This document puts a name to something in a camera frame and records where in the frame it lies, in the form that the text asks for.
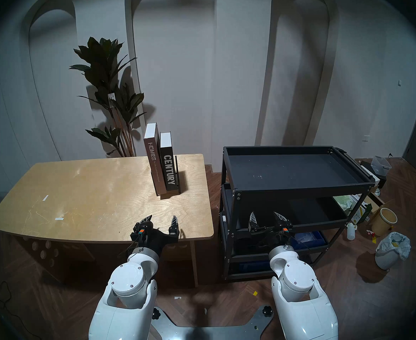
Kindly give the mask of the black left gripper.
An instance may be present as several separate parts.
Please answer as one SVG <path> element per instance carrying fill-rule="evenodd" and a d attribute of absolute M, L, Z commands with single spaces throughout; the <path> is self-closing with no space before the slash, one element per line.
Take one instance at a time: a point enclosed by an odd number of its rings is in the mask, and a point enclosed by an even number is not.
<path fill-rule="evenodd" d="M 149 215 L 136 223 L 130 237 L 133 242 L 137 243 L 137 247 L 148 248 L 156 254 L 161 255 L 164 246 L 179 241 L 180 231 L 178 220 L 175 215 L 172 217 L 168 234 L 165 234 L 162 231 L 153 228 L 151 219 L 152 215 Z"/>

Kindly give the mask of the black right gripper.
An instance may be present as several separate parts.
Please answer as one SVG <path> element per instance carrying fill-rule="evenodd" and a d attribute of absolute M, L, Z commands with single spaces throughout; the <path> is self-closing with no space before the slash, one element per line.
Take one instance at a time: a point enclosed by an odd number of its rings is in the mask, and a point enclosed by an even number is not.
<path fill-rule="evenodd" d="M 273 227 L 258 228 L 258 223 L 254 212 L 251 212 L 249 218 L 249 233 L 261 249 L 274 249 L 278 246 L 288 248 L 290 239 L 294 236 L 293 224 L 283 215 L 273 212 L 275 224 Z"/>

